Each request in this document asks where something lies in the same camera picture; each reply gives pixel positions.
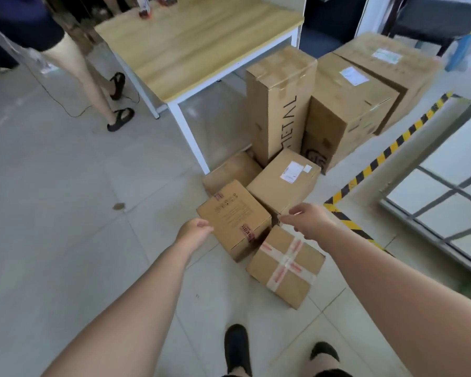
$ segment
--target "black chair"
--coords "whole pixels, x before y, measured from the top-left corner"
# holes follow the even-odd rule
[[[440,45],[441,57],[455,40],[471,32],[471,4],[446,0],[394,0],[382,34]]]

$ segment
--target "table top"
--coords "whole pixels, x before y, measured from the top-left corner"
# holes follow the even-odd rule
[[[262,0],[178,0],[131,9],[96,31],[163,102],[198,86],[303,22]]]

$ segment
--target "black cable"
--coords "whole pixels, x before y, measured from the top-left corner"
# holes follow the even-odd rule
[[[45,92],[51,97],[51,99],[52,99],[53,101],[55,101],[57,104],[59,104],[59,105],[63,108],[63,110],[65,110],[66,114],[67,114],[69,117],[71,117],[71,118],[79,118],[79,117],[82,116],[82,114],[83,114],[84,112],[86,112],[86,111],[89,109],[89,107],[92,107],[92,104],[91,104],[90,106],[85,107],[85,108],[83,109],[83,111],[82,111],[80,114],[78,114],[78,115],[72,115],[72,114],[70,114],[70,113],[66,110],[66,108],[61,104],[61,102],[57,101],[56,98],[51,95],[51,93],[47,90],[47,88],[44,86],[44,84],[43,84],[42,82],[40,82],[40,80],[37,78],[37,76],[32,72],[32,70],[30,69],[30,67],[29,67],[28,65],[26,65],[26,64],[24,64],[24,65],[25,65],[26,69],[28,69],[28,71],[30,72],[30,74],[31,74],[31,75],[35,78],[35,80],[38,82],[38,84],[45,90]],[[134,104],[138,104],[139,101],[140,101],[139,94],[138,94],[138,101],[137,101],[137,102],[133,101],[133,100],[132,100],[130,97],[128,97],[127,95],[122,94],[122,96],[123,96],[124,98],[129,99],[129,100],[130,100],[132,103],[134,103]]]

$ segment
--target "forearm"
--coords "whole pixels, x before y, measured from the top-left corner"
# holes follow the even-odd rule
[[[345,228],[314,239],[415,377],[471,375],[471,300]]]
[[[171,324],[189,257],[180,245],[167,248],[43,376],[150,376]]]

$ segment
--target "wooden table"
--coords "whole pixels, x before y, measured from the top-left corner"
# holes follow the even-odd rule
[[[178,104],[288,38],[296,46],[303,18],[262,0],[179,0],[168,8],[151,6],[151,19],[142,20],[131,9],[96,31],[154,117],[169,108],[207,174]],[[134,74],[166,105],[157,111]]]

